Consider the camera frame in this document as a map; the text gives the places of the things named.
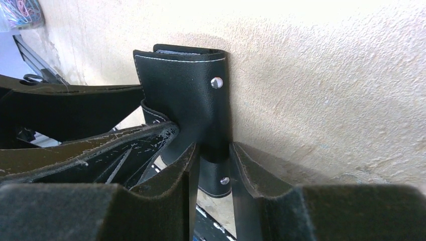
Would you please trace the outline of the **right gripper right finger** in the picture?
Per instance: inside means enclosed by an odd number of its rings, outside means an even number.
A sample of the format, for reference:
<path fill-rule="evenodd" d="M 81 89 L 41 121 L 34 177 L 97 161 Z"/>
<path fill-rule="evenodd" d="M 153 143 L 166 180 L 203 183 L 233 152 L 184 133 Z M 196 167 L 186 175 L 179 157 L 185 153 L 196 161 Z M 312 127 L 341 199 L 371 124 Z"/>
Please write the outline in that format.
<path fill-rule="evenodd" d="M 425 196 L 408 185 L 295 185 L 230 144 L 238 240 L 425 240 Z"/>

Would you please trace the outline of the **black leather card holder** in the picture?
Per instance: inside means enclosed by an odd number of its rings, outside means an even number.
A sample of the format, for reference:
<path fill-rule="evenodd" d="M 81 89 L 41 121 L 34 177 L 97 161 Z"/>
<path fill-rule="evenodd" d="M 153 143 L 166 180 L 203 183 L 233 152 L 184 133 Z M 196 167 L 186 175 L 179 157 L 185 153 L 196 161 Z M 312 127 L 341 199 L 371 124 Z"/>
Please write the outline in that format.
<path fill-rule="evenodd" d="M 196 143 L 199 189 L 213 198 L 228 196 L 232 140 L 228 53 L 156 44 L 151 52 L 134 50 L 133 58 L 145 122 L 172 121 L 179 127 L 177 137 L 162 151 L 162 161 L 170 165 Z"/>

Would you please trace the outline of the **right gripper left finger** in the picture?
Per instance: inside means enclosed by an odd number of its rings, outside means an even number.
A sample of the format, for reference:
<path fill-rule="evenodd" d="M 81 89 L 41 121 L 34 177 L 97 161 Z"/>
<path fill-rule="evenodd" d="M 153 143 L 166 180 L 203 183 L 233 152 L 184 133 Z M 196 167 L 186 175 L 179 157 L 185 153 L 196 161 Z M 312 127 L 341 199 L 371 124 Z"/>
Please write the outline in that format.
<path fill-rule="evenodd" d="M 9 184 L 1 240 L 192 240 L 199 147 L 143 183 Z"/>

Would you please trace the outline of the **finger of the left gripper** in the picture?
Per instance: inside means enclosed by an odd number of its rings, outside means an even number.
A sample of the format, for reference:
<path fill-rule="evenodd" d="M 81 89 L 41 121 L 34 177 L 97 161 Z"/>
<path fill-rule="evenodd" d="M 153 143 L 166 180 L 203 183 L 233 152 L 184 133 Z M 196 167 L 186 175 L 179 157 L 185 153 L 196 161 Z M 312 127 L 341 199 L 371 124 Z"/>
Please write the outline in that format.
<path fill-rule="evenodd" d="M 63 85 L 1 76 L 1 148 L 33 148 L 26 128 L 59 142 L 111 131 L 140 106 L 140 85 Z"/>
<path fill-rule="evenodd" d="M 170 121 L 138 126 L 54 147 L 1 150 L 1 186 L 14 183 L 142 183 L 179 133 Z"/>

